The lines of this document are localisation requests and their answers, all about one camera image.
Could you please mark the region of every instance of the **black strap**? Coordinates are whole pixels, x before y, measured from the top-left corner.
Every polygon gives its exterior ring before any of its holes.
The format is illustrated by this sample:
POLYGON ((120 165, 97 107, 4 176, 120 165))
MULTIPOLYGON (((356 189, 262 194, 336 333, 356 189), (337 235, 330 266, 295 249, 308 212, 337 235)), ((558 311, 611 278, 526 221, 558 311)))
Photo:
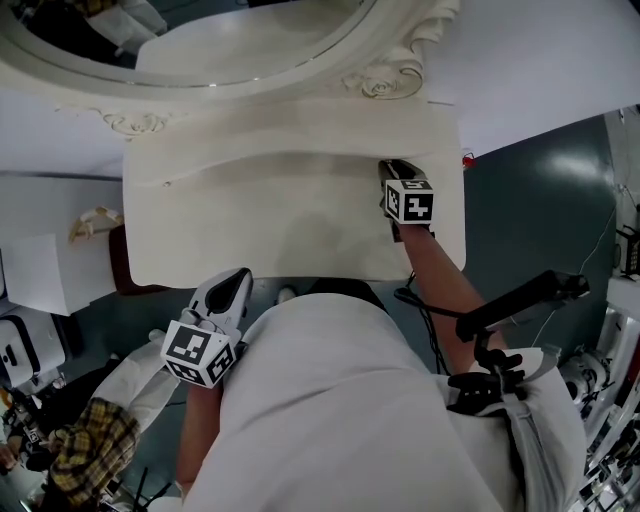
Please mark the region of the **black strap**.
POLYGON ((33 370, 33 376, 37 377, 38 375, 40 375, 40 371, 42 368, 40 367, 38 354, 36 354, 36 349, 33 347, 33 342, 31 341, 31 336, 29 336, 29 331, 27 330, 27 326, 24 323, 24 320, 15 315, 3 316, 2 318, 0 318, 0 320, 7 320, 16 326, 18 334, 20 334, 20 338, 22 339, 24 350, 27 353, 27 357, 29 358, 29 363, 31 364, 31 369, 33 370))

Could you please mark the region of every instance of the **white vanity table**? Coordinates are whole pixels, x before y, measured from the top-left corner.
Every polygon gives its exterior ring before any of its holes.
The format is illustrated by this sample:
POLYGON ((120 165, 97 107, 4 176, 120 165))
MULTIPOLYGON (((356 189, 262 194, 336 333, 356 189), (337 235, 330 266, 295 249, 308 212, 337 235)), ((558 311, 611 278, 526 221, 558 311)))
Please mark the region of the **white vanity table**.
POLYGON ((465 263, 452 107, 424 95, 422 42, 456 0, 299 0, 195 20, 136 69, 80 58, 0 11, 0 84, 93 109, 126 137, 133 279, 193 287, 257 277, 403 279, 377 161, 406 158, 436 192, 432 228, 465 263))

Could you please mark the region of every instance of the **white tabletop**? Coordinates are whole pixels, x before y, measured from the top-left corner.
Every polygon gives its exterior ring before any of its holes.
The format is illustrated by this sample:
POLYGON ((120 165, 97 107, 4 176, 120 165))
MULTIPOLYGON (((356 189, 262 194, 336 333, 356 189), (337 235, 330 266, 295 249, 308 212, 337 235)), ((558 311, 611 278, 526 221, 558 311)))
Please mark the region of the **white tabletop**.
POLYGON ((419 98, 395 106, 340 101, 274 105, 273 115, 251 108, 245 122, 259 118, 257 132, 230 129, 221 116, 133 141, 124 181, 133 280, 189 288, 241 266, 256 277, 405 279, 409 261, 379 207, 383 155, 425 171, 436 194, 433 230, 464 267, 463 171, 451 109, 419 98), (284 114, 291 108, 297 116, 284 114), (318 138, 313 126, 332 135, 318 138), (390 155, 394 147, 400 153, 390 155), (163 176, 173 169, 170 186, 144 179, 153 169, 163 176))

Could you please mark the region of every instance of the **person's hand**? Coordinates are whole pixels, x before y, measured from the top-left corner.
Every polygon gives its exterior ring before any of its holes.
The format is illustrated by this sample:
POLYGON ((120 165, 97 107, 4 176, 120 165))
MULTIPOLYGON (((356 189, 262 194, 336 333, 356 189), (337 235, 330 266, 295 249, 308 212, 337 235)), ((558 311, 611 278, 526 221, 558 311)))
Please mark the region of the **person's hand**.
POLYGON ((0 467, 5 471, 11 471, 17 463, 11 449, 5 444, 0 444, 0 467))

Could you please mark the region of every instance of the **black handle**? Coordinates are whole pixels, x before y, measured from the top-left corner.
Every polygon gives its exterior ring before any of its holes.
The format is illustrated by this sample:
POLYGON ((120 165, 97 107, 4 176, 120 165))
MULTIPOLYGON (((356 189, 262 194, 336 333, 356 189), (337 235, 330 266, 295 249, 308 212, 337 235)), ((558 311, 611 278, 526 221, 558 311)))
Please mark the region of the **black handle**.
POLYGON ((7 357, 9 358, 11 366, 18 366, 18 360, 16 359, 16 355, 13 353, 11 345, 7 345, 7 357))

